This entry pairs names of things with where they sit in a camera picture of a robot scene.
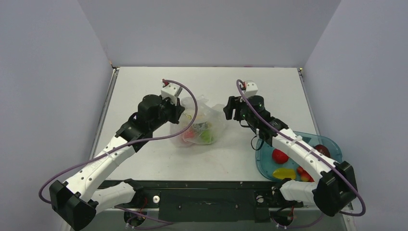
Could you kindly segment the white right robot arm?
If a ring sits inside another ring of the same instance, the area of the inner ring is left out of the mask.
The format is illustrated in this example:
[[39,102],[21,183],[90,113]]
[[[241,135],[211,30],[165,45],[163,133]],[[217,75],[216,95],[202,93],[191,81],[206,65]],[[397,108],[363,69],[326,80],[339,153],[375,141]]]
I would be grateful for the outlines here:
[[287,124],[271,116],[265,109],[263,97],[255,95],[244,100],[230,96],[223,111],[227,120],[245,121],[264,143],[284,152],[313,179],[312,182],[282,180],[271,193],[275,204],[284,205],[288,201],[314,204],[325,215],[333,217],[353,200],[361,198],[353,167],[312,148]]

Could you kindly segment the translucent plastic bag with prints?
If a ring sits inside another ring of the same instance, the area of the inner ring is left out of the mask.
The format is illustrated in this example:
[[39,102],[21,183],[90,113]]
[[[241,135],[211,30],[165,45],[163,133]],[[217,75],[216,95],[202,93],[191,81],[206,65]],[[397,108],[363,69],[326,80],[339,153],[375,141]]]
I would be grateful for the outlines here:
[[[195,113],[195,105],[192,97],[185,97],[180,100],[185,111],[179,119],[179,124],[170,124],[170,134],[177,133],[183,130],[192,120]],[[210,107],[208,99],[204,96],[197,97],[198,114],[194,123],[188,128],[196,132],[196,137],[193,139],[183,140],[182,133],[170,138],[170,141],[177,147],[185,147],[190,145],[210,145],[217,142],[223,135],[227,123],[223,112],[224,105],[216,104]],[[200,134],[204,130],[210,130],[213,133],[213,142],[210,144],[203,143]]]

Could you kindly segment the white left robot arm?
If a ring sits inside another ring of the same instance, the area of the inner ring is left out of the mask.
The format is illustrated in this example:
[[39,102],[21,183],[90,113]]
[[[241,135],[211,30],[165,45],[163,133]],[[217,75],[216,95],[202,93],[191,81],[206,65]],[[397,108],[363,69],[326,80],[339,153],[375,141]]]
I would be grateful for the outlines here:
[[105,179],[126,159],[153,141],[153,132],[167,122],[177,124],[185,108],[178,97],[146,95],[138,110],[119,128],[97,157],[65,181],[54,181],[50,187],[52,209],[75,231],[87,227],[97,213],[128,203],[138,207],[143,193],[127,182],[104,189],[100,196],[94,193]]

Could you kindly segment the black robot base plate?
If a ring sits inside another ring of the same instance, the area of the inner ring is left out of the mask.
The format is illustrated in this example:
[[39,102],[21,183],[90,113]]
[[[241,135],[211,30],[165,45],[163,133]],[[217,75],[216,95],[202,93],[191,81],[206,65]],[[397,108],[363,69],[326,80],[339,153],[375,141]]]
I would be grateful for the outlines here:
[[271,212],[303,207],[273,194],[272,181],[126,181],[136,193],[125,208],[158,212],[170,222],[268,222]]

